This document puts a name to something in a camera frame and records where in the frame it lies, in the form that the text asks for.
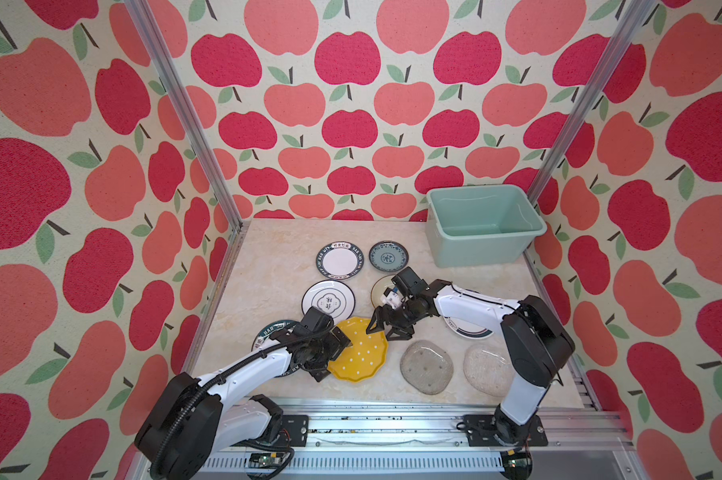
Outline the yellow dotted plate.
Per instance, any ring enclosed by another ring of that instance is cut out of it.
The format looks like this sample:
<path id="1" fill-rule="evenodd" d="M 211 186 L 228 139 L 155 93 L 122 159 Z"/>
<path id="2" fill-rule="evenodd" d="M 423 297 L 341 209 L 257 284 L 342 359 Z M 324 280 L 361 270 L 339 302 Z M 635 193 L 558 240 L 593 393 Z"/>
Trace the yellow dotted plate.
<path id="1" fill-rule="evenodd" d="M 388 341 L 383 331 L 368 334 L 370 320 L 353 317 L 338 324 L 350 340 L 337 360 L 328 363 L 328 371 L 338 380 L 358 383 L 374 377 L 386 362 Z"/>

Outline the white plate with green rings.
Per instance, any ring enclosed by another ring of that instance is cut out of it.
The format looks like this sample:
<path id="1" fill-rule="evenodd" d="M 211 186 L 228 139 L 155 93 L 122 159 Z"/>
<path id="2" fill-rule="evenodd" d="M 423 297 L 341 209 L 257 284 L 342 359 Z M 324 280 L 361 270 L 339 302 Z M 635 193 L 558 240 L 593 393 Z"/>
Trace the white plate with green rings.
<path id="1" fill-rule="evenodd" d="M 345 283 L 324 280 L 315 283 L 303 294 L 302 313 L 305 314 L 311 307 L 331 316 L 336 323 L 339 323 L 353 316 L 356 297 Z"/>

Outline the dark rimmed hao mei plate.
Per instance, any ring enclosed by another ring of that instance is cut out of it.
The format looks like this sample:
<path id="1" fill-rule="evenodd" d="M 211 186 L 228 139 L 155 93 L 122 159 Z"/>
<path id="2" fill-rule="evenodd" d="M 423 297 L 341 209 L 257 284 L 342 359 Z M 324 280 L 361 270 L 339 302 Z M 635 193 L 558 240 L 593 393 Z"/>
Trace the dark rimmed hao mei plate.
<path id="1" fill-rule="evenodd" d="M 257 350 L 262 347 L 262 345 L 271 338 L 271 336 L 281 330 L 288 330 L 292 328 L 296 324 L 296 321 L 294 320 L 278 320 L 275 322 L 272 322 L 268 325 L 266 325 L 264 328 L 262 328 L 259 333 L 255 336 L 251 350 Z"/>

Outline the green red rimmed white plate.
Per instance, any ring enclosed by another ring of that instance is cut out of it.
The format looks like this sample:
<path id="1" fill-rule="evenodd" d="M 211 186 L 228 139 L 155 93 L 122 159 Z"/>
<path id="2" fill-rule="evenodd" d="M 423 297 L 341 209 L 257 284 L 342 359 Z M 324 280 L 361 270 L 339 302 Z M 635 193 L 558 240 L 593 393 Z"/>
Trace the green red rimmed white plate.
<path id="1" fill-rule="evenodd" d="M 472 315 L 468 318 L 445 317 L 446 325 L 458 336 L 468 340 L 481 340 L 492 336 L 498 330 L 497 321 L 486 315 Z"/>

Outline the mint green plastic bin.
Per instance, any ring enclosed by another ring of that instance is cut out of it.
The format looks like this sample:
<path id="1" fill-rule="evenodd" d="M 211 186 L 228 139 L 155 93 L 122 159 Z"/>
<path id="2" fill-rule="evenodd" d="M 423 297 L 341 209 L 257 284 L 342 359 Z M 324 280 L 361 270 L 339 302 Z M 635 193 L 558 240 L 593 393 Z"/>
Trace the mint green plastic bin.
<path id="1" fill-rule="evenodd" d="M 426 236 L 440 268 L 513 263 L 547 231 L 516 185 L 438 188 L 426 199 Z"/>

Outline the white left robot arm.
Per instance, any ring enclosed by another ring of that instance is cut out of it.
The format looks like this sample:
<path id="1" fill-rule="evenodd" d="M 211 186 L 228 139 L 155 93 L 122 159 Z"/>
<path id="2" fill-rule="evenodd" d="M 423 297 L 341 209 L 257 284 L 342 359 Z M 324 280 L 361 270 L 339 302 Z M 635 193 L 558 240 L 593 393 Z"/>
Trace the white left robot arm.
<path id="1" fill-rule="evenodd" d="M 312 309 L 220 370 L 176 375 L 135 436 L 135 447 L 150 463 L 150 477 L 190 479 L 212 454 L 236 445 L 291 455 L 282 408 L 257 388 L 291 369 L 321 381 L 329 363 L 351 344 L 330 316 Z"/>

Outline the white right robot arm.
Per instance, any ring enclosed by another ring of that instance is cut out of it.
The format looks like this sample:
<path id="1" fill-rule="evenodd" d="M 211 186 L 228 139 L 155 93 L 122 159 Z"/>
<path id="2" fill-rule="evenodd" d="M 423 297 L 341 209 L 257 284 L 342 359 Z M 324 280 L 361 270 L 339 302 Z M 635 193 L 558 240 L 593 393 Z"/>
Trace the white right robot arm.
<path id="1" fill-rule="evenodd" d="M 390 341 L 409 340 L 416 323 L 441 317 L 500 333 L 515 374 L 495 410 L 494 428 L 508 445 L 526 439 L 539 405 L 575 352 L 574 341 L 547 303 L 534 295 L 519 301 L 494 298 L 444 280 L 429 285 L 418 280 L 408 286 L 396 277 L 394 284 L 375 308 L 366 332 L 384 331 Z"/>

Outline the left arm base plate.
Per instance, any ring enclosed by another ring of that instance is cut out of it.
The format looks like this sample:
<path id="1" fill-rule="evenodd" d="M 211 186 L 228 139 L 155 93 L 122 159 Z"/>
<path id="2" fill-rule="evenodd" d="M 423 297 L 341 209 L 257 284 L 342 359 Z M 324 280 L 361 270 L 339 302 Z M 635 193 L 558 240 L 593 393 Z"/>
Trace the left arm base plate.
<path id="1" fill-rule="evenodd" d="M 268 426 L 266 432 L 263 433 L 259 438 L 244 440 L 236 444 L 238 446 L 253 446 L 258 447 L 272 447 L 276 449 L 285 449 L 287 446 L 290 447 L 305 447 L 307 444 L 308 430 L 309 430 L 308 415 L 283 415 L 276 426 L 279 430 L 276 431 L 274 427 Z"/>

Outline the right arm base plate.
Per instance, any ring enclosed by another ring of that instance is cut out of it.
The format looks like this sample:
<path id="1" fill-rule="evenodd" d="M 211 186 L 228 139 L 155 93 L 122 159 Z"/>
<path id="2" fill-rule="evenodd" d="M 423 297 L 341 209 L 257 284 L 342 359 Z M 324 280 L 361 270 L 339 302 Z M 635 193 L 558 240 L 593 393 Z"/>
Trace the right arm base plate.
<path id="1" fill-rule="evenodd" d="M 507 447 L 549 445 L 549 441 L 538 415 L 533 415 L 525 424 L 518 425 L 504 414 L 497 420 L 490 415 L 465 415 L 456 425 L 463 432 L 471 447 Z"/>

